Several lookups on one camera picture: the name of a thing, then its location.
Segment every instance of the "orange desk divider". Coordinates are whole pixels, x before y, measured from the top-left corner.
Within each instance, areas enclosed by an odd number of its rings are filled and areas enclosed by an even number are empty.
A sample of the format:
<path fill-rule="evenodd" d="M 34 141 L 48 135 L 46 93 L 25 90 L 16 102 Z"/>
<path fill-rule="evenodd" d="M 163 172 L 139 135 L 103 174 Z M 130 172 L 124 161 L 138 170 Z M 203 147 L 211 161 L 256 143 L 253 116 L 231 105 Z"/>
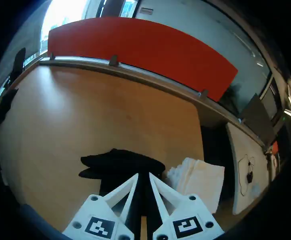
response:
<path fill-rule="evenodd" d="M 48 53 L 118 61 L 168 77 L 219 101 L 237 69 L 200 40 L 135 18 L 90 18 L 50 31 Z"/>

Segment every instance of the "wall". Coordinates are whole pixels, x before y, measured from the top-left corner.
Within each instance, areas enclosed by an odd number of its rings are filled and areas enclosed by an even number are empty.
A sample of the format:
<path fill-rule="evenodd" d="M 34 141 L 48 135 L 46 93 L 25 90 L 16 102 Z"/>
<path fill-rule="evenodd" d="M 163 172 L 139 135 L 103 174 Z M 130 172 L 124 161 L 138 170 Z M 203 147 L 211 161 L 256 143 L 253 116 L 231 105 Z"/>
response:
<path fill-rule="evenodd" d="M 220 11 L 199 0 L 143 0 L 141 7 L 153 9 L 153 14 L 138 12 L 136 18 L 168 25 L 199 39 L 239 70 L 231 84 L 237 86 L 239 111 L 255 93 L 261 93 L 269 69 L 245 33 Z"/>
<path fill-rule="evenodd" d="M 85 18 L 95 18 L 96 13 L 98 11 L 98 6 L 100 6 L 101 1 L 102 0 L 90 0 Z"/>
<path fill-rule="evenodd" d="M 43 19 L 51 1 L 47 0 L 32 13 L 8 45 L 0 62 L 0 87 L 11 73 L 15 55 L 21 48 L 26 48 L 25 58 L 39 51 Z"/>

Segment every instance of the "window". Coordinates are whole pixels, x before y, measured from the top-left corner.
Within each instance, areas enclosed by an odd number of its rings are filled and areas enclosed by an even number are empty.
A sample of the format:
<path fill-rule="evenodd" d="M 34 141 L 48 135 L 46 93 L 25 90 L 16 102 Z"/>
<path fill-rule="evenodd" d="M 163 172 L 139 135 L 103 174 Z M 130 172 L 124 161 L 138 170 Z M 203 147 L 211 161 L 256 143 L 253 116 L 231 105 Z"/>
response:
<path fill-rule="evenodd" d="M 64 24 L 79 21 L 84 14 L 87 0 L 53 0 L 45 14 L 41 31 L 40 53 L 48 49 L 48 33 Z"/>
<path fill-rule="evenodd" d="M 136 8 L 137 1 L 125 0 L 120 17 L 131 18 Z"/>

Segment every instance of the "glass panel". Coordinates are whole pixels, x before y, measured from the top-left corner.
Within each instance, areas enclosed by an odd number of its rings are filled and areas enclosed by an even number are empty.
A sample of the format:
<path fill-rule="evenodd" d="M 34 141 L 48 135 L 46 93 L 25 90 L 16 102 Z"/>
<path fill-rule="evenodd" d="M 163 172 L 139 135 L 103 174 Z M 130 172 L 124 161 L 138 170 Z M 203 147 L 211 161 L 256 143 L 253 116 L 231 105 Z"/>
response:
<path fill-rule="evenodd" d="M 121 17 L 131 18 L 133 16 L 136 4 L 137 4 L 137 1 L 126 0 L 122 8 Z"/>

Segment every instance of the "desk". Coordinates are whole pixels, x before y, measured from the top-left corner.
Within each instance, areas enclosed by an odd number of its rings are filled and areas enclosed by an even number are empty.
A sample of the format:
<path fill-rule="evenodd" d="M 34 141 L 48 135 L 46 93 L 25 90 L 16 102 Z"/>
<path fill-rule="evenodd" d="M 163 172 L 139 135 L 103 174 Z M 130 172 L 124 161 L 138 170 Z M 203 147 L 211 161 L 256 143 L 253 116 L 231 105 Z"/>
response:
<path fill-rule="evenodd" d="M 267 160 L 260 145 L 231 123 L 227 123 L 227 132 L 234 160 L 235 193 L 233 214 L 236 215 L 249 206 L 268 186 L 269 173 Z M 253 179 L 250 184 L 247 183 L 246 178 L 248 159 L 254 165 Z"/>
<path fill-rule="evenodd" d="M 81 156 L 112 148 L 157 159 L 169 170 L 203 160 L 193 104 L 119 77 L 38 66 L 19 88 L 0 126 L 0 163 L 20 203 L 63 231 L 99 180 L 80 178 Z"/>

